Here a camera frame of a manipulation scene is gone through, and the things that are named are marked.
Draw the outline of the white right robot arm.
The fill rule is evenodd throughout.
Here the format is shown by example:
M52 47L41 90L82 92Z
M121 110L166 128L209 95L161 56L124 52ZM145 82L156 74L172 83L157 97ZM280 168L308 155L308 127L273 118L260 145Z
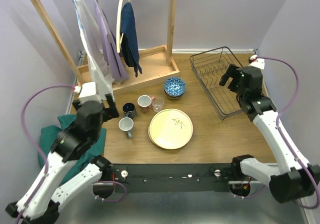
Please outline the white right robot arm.
M313 194L319 195L320 167L312 165L297 149L280 122L272 100L262 93L263 74L254 66L237 67L231 64L219 84L228 84L236 93L242 111L260 130L277 163L271 167L251 155L233 158L230 175L241 180L250 176L269 188L279 203L295 201Z

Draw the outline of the grey blue mug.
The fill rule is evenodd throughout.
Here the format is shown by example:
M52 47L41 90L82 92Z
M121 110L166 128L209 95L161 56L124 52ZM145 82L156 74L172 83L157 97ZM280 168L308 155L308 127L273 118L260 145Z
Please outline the grey blue mug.
M132 138L132 132L133 132L133 128L134 128L133 119L131 119L129 117L122 118L118 123L118 127L123 132L125 132L130 139Z

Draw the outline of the dark ceramic bowl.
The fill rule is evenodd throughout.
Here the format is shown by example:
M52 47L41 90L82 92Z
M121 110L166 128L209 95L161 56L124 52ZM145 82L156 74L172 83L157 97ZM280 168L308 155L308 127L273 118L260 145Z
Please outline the dark ceramic bowl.
M171 100L178 100L180 98L182 98L182 96L184 95L184 93L182 93L181 95L178 95L178 96L172 96L170 95L169 93L167 93L166 91L164 92L166 94L166 96L171 99Z

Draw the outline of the dark blue mug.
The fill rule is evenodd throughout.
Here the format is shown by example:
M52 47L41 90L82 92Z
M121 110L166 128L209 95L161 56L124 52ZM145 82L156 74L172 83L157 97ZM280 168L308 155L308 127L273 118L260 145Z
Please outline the dark blue mug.
M126 103L122 108L125 117L129 117L131 119L136 117L137 112L133 103Z

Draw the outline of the orange rimmed bird plate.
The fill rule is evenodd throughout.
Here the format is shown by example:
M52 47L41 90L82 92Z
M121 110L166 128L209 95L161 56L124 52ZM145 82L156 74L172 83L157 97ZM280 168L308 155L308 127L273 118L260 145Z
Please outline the orange rimmed bird plate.
M151 133L150 133L150 125L148 126L148 136L150 138L150 140L152 141L153 144L155 144L156 146L159 147L159 145L153 140L152 136L151 136Z

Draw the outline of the cream plate with branch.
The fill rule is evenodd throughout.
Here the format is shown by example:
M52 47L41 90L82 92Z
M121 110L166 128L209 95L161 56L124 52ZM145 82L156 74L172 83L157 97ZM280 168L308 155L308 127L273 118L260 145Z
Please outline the cream plate with branch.
M184 147L193 135L190 117L178 109L164 109L150 122L150 134L159 147L176 150Z

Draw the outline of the clear drinking glass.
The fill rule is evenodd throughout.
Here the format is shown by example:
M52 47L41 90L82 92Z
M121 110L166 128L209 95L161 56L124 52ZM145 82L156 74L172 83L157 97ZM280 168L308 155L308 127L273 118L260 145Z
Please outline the clear drinking glass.
M151 101L152 101L151 105L152 105L154 112L158 113L158 112L162 111L163 106L164 106L164 100L161 97L153 96L151 98Z

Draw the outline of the pink mug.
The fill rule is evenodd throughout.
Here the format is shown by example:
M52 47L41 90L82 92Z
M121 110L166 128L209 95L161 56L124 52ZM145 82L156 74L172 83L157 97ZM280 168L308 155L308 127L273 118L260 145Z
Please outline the pink mug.
M155 99L154 96L142 95L137 99L137 104L142 113L147 113L152 109L152 101Z

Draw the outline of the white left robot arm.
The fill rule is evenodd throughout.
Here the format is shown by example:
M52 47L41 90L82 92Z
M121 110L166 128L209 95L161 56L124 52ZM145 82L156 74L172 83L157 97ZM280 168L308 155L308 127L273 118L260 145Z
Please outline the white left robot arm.
M119 117L112 95L105 97L108 108L95 100L73 103L77 111L75 120L57 134L41 172L27 193L5 209L17 223L54 224L65 204L87 186L111 178L111 162L98 155L79 174L61 183L69 170L98 141L102 124Z

